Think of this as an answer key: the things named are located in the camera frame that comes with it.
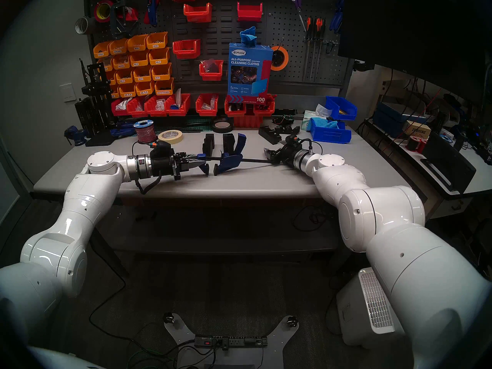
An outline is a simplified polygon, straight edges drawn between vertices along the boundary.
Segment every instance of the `gray carpet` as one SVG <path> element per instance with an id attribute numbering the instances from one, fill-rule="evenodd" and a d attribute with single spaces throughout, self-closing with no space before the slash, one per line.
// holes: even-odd
<path id="1" fill-rule="evenodd" d="M 7 241 L 0 262 L 14 263 L 11 260 L 26 238 L 49 227 L 60 209 L 35 201 Z M 88 255 L 82 293 L 75 299 L 63 299 L 52 317 L 49 338 L 38 346 L 73 353 L 108 369 L 124 368 L 138 348 L 104 335 L 88 322 L 90 312 L 121 282 L 90 248 Z M 325 256 L 292 265 L 235 262 L 227 257 L 198 262 L 193 257 L 118 255 L 130 272 L 127 288 L 93 320 L 112 334 L 135 338 L 146 348 L 163 352 L 174 346 L 162 321 L 163 313 L 169 311 L 178 313 L 195 333 L 229 336 L 266 335 L 282 317 L 293 314 L 300 327 L 284 349 L 286 369 L 413 367 L 406 340 L 381 350 L 365 350 L 345 345 L 341 336 L 326 329 L 325 311 L 335 291 L 324 274 Z M 135 368 L 157 364 L 146 361 Z"/>

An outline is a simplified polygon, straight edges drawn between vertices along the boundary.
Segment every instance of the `tissue box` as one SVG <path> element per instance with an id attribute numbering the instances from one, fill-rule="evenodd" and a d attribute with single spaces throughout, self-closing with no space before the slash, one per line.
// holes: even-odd
<path id="1" fill-rule="evenodd" d="M 266 100 L 273 50 L 268 46 L 245 47 L 229 43 L 229 103 L 261 104 Z"/>

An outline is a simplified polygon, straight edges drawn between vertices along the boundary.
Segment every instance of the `wall outlet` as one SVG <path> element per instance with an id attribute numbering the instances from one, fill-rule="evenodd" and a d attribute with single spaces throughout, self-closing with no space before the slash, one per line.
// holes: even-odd
<path id="1" fill-rule="evenodd" d="M 77 97 L 75 96 L 75 91 L 73 90 L 73 86 L 71 83 L 61 85 L 60 92 L 62 94 L 63 101 L 77 100 Z"/>

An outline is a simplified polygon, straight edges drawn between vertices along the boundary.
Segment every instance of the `pegboard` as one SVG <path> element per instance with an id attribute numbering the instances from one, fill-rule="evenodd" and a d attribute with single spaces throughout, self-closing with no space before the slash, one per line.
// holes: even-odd
<path id="1" fill-rule="evenodd" d="M 241 4 L 263 3 L 263 16 L 261 22 L 238 22 L 237 1 Z M 91 12 L 97 0 L 91 2 Z M 135 7 L 139 12 L 138 34 L 151 32 L 168 32 L 168 46 L 172 51 L 172 42 L 182 39 L 201 39 L 201 54 L 194 60 L 179 60 L 171 52 L 173 63 L 173 76 L 175 83 L 179 84 L 223 84 L 226 89 L 229 43 L 240 42 L 239 33 L 251 26 L 256 26 L 258 44 L 268 45 L 275 49 L 280 44 L 289 53 L 289 62 L 281 71 L 272 71 L 271 83 L 282 85 L 307 85 L 315 84 L 325 87 L 342 88 L 347 85 L 345 73 L 348 59 L 338 56 L 338 45 L 332 52 L 326 54 L 327 44 L 321 46 L 318 72 L 315 76 L 316 59 L 320 42 L 310 42 L 307 52 L 307 42 L 304 41 L 304 29 L 290 0 L 195 0 L 188 2 L 191 6 L 204 6 L 210 2 L 213 5 L 212 21 L 210 23 L 189 23 L 183 14 L 183 3 L 162 0 L 157 9 L 157 27 L 144 24 L 144 16 L 147 10 L 147 0 L 127 0 L 127 5 Z M 309 16 L 314 21 L 317 17 L 326 19 L 325 40 L 339 42 L 339 35 L 329 31 L 328 27 L 335 14 L 336 0 L 303 0 L 302 16 L 306 21 Z M 110 40 L 111 32 L 109 23 L 103 26 L 103 32 L 95 34 L 95 42 Z M 203 82 L 198 65 L 201 60 L 214 58 L 224 60 L 223 76 L 220 82 Z M 307 58 L 307 71 L 303 78 L 305 58 Z M 312 78 L 309 80 L 310 68 Z"/>

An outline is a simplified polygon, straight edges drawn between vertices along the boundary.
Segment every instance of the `white wall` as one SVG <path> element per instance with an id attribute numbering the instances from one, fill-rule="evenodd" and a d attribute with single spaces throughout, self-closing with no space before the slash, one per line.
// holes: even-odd
<path id="1" fill-rule="evenodd" d="M 87 37 L 74 30 L 83 16 L 83 0 L 33 0 L 0 42 L 0 135 L 34 182 L 72 148 L 65 129 L 81 127 L 59 86 L 72 83 L 84 97 L 79 58 L 87 65 L 91 55 Z"/>

